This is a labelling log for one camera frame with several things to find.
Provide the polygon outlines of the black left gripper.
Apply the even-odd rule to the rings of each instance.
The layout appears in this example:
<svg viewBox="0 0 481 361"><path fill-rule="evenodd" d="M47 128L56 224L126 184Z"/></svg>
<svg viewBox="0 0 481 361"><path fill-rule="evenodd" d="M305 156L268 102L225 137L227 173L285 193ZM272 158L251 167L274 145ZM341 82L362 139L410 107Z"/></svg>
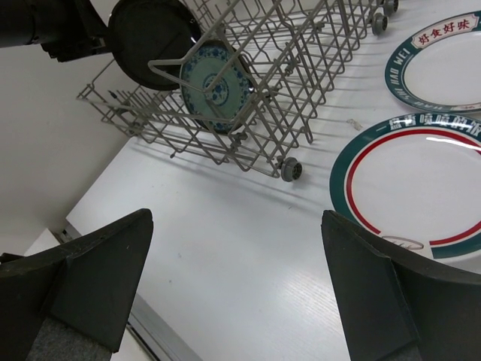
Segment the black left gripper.
<svg viewBox="0 0 481 361"><path fill-rule="evenodd" d="M89 0L2 0L1 48L29 45L58 62L110 52L107 26Z"/></svg>

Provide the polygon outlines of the black plate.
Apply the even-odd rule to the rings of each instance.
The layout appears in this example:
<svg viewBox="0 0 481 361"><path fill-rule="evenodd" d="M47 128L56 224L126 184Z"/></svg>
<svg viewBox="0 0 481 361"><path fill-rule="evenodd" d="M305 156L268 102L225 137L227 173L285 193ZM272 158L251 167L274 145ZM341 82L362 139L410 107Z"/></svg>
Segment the black plate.
<svg viewBox="0 0 481 361"><path fill-rule="evenodd" d="M192 12L179 1L120 1L110 14L107 43L118 66L149 89L180 87L150 70L148 62L180 59L202 36Z"/></svg>

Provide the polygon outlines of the blue floral plate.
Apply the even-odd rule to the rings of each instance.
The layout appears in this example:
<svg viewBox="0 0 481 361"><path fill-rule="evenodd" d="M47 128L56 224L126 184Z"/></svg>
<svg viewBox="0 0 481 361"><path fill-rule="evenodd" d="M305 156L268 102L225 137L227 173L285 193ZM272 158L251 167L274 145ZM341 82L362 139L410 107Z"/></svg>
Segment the blue floral plate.
<svg viewBox="0 0 481 361"><path fill-rule="evenodd" d="M234 121L253 92L243 55L224 68L233 54L220 40L204 42L180 68L180 87L187 111L200 115L196 122L205 129L227 135L239 128Z"/></svg>

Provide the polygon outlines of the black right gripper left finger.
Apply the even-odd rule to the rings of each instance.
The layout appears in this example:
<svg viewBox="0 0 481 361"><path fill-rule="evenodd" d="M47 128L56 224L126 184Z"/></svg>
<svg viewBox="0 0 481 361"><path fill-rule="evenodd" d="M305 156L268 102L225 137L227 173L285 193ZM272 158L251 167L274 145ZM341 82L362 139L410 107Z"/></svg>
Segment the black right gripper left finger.
<svg viewBox="0 0 481 361"><path fill-rule="evenodd" d="M119 351L153 237L139 209L73 241L1 255L3 360L109 360Z"/></svg>

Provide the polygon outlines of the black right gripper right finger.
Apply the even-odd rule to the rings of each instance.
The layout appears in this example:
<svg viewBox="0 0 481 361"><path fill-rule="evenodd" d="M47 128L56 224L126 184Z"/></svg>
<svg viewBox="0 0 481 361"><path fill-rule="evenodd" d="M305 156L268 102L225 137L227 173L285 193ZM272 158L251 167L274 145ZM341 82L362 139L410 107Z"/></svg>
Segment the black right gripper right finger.
<svg viewBox="0 0 481 361"><path fill-rule="evenodd" d="M322 243L352 360L478 360L480 276L394 245L336 211Z"/></svg>

